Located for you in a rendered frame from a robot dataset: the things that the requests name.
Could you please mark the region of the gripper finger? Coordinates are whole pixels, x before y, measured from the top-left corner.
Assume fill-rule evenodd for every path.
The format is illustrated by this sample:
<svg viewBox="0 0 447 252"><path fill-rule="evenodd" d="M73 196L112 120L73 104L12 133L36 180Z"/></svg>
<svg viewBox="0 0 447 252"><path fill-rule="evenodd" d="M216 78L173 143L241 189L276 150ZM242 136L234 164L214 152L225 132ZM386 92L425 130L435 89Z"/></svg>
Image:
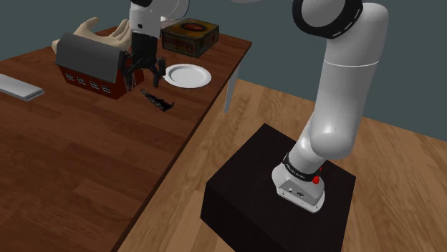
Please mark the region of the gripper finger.
<svg viewBox="0 0 447 252"><path fill-rule="evenodd" d="M133 59L131 53L120 51L120 72L125 83L126 92L132 91L143 82L141 63L141 58Z"/></svg>
<svg viewBox="0 0 447 252"><path fill-rule="evenodd" d="M153 86L158 87L161 77L166 74L165 58L159 57L148 62L148 69L153 73Z"/></svg>

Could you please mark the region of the white plate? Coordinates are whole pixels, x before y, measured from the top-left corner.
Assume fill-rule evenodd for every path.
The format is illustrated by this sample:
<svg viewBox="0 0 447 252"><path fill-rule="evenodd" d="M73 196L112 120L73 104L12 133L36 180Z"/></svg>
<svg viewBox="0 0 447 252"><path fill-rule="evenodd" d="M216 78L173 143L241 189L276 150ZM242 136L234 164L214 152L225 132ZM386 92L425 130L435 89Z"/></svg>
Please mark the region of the white plate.
<svg viewBox="0 0 447 252"><path fill-rule="evenodd" d="M211 74L198 65L174 64L166 68L163 78L175 87L195 89L206 86L211 81Z"/></svg>

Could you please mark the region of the black jagged flat tool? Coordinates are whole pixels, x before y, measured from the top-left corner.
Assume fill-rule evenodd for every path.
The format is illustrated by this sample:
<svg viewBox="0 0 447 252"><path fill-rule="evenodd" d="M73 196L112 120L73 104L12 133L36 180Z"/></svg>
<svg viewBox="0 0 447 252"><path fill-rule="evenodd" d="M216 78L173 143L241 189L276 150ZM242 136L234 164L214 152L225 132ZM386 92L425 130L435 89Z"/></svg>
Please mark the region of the black jagged flat tool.
<svg viewBox="0 0 447 252"><path fill-rule="evenodd" d="M167 102L164 99L158 98L155 95L146 92L144 89L141 89L140 91L148 101L153 103L159 110L162 110L164 112L173 108L175 104L175 102Z"/></svg>

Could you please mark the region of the red toy barn grey roof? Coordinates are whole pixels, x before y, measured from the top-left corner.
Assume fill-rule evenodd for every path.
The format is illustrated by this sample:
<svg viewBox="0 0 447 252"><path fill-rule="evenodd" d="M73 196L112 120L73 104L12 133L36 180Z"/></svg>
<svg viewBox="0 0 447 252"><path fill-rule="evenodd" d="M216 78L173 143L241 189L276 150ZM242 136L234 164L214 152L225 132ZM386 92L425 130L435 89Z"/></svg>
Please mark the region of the red toy barn grey roof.
<svg viewBox="0 0 447 252"><path fill-rule="evenodd" d="M69 33L57 43L55 64L67 83L114 100L145 80L141 69L125 77L132 64L126 51Z"/></svg>

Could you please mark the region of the dark green printed box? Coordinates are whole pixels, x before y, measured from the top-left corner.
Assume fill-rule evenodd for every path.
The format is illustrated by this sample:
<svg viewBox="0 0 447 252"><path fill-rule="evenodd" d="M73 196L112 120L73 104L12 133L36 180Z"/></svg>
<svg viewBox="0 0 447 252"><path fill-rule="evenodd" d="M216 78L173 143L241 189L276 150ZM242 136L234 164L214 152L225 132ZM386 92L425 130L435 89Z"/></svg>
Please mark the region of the dark green printed box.
<svg viewBox="0 0 447 252"><path fill-rule="evenodd" d="M165 50L199 58L219 38L220 26L206 21L187 18L161 30Z"/></svg>

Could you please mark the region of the beige hand figure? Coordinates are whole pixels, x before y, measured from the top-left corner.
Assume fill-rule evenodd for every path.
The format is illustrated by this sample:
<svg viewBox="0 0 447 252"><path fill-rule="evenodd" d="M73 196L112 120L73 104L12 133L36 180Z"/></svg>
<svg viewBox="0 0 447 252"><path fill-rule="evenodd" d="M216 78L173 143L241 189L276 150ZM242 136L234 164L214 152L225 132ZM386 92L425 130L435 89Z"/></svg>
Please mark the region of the beige hand figure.
<svg viewBox="0 0 447 252"><path fill-rule="evenodd" d="M92 17L87 21L84 21L76 29L74 35L107 44L112 47L117 47L123 51L127 51L131 48L132 30L129 27L128 19L123 19L116 30L108 36L100 36L92 32L91 28L94 27L98 21L98 17Z"/></svg>

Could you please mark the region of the brown wooden table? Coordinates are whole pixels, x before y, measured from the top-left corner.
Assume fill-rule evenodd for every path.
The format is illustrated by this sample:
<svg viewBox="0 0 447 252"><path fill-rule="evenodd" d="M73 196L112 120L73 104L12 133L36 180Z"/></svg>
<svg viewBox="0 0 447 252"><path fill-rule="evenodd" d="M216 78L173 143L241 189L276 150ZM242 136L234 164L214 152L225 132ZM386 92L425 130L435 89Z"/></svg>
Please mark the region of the brown wooden table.
<svg viewBox="0 0 447 252"><path fill-rule="evenodd" d="M49 47L0 61L0 73L44 90L28 102L0 94L0 252L117 252L250 46L223 34L199 58L160 49L211 82L154 87L145 71L118 100L67 84Z"/></svg>

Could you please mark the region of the grey flat bar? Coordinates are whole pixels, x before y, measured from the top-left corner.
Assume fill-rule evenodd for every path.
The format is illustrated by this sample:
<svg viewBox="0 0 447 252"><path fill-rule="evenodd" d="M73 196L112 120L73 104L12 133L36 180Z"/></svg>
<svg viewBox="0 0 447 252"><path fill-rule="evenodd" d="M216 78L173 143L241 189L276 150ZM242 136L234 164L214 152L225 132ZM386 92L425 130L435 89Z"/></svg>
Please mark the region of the grey flat bar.
<svg viewBox="0 0 447 252"><path fill-rule="evenodd" d="M41 87L14 79L5 74L0 74L0 92L26 102L44 94Z"/></svg>

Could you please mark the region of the black robot stand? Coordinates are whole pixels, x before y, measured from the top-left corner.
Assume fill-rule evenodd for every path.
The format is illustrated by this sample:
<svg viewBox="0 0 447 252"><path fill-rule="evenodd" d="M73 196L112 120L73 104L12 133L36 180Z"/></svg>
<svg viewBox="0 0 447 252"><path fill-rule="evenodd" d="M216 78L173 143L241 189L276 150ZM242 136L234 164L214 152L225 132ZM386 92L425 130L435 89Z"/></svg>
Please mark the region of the black robot stand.
<svg viewBox="0 0 447 252"><path fill-rule="evenodd" d="M341 252L356 177L327 161L316 213L288 201L304 191L272 170L295 141L262 125L207 181L201 219L235 252Z"/></svg>

